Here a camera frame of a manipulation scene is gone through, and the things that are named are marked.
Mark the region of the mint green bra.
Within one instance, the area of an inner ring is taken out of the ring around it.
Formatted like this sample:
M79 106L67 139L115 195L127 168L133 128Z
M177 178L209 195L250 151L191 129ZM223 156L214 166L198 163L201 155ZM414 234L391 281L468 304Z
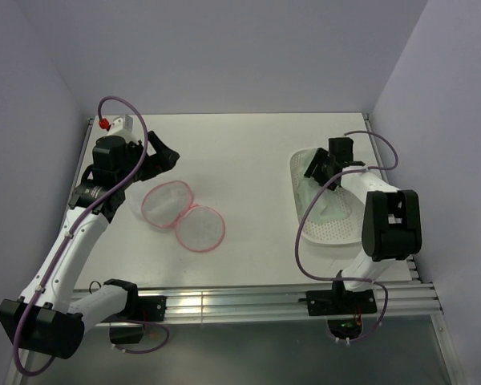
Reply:
M305 150L301 155L301 165L297 167L296 171L295 198L299 220L321 188L314 180L304 177L305 170L308 168L314 153L315 151L312 149ZM336 191L327 189L318 198L307 220L317 225L325 225L333 221L345 220L350 214L351 208L345 202L343 192L340 189Z

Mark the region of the pink mesh laundry bag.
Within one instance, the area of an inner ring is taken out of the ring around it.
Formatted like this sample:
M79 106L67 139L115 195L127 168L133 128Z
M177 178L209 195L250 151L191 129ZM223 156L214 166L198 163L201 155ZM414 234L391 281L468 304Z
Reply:
M180 245L191 252L210 252L224 240L224 218L215 209L197 204L191 187L182 180L134 185L127 192L127 204L155 229L173 231Z

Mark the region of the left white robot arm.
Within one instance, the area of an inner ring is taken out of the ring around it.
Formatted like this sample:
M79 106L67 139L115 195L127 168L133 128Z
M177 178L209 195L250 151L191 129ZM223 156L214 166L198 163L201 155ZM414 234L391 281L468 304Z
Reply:
M154 154L140 142L121 136L99 138L92 162L68 203L63 227L42 267L16 300L0 305L0 323L14 349L69 359L84 334L109 318L131 320L140 310L138 288L120 279L105 281L85 298L71 300L79 275L116 211L125 191L172 170L180 158L154 132L148 133Z

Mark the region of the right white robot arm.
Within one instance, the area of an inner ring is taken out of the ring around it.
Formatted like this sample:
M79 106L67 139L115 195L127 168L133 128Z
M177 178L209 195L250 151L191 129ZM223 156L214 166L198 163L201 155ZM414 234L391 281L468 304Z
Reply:
M422 248L418 194L401 190L374 175L376 167L354 159L354 142L348 134L330 138L319 148L304 176L320 188L311 202L326 191L343 188L363 205L359 255L333 278L328 290L310 290L302 301L310 316L377 313L374 288L378 278L396 261L404 261Z

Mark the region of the white perforated plastic basket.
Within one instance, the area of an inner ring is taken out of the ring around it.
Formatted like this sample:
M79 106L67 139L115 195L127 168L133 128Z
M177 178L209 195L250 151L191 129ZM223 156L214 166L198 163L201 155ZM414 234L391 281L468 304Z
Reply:
M302 219L320 189L315 180L304 177L314 153L313 148L303 149L292 154L289 160L298 219ZM302 236L320 246L357 244L362 236L363 211L363 204L351 192L342 188L326 190L307 216Z

